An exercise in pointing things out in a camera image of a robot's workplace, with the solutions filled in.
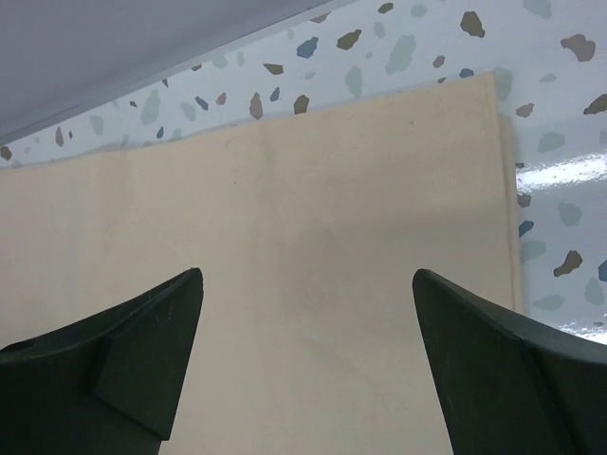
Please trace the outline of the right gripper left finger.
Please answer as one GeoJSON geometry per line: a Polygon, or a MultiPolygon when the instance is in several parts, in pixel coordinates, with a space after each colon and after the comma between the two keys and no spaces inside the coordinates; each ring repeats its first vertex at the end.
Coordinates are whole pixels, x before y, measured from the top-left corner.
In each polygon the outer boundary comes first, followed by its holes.
{"type": "Polygon", "coordinates": [[[1,351],[4,454],[157,454],[171,437],[203,303],[191,268],[1,351]]]}

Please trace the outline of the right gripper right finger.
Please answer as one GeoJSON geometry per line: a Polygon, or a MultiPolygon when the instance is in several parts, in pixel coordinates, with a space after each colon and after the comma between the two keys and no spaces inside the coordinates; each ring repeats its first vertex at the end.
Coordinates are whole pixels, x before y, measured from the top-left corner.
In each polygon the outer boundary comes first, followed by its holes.
{"type": "Polygon", "coordinates": [[[427,269],[413,294],[453,453],[605,453],[605,345],[427,269]]]}

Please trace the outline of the beige cloth wrap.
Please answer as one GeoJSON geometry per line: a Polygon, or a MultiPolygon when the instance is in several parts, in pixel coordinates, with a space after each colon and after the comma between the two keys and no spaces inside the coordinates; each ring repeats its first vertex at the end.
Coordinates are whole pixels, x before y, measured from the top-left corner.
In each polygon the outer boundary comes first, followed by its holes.
{"type": "Polygon", "coordinates": [[[485,73],[1,176],[1,341],[197,267],[166,454],[448,454],[413,302],[426,268],[521,305],[485,73]]]}

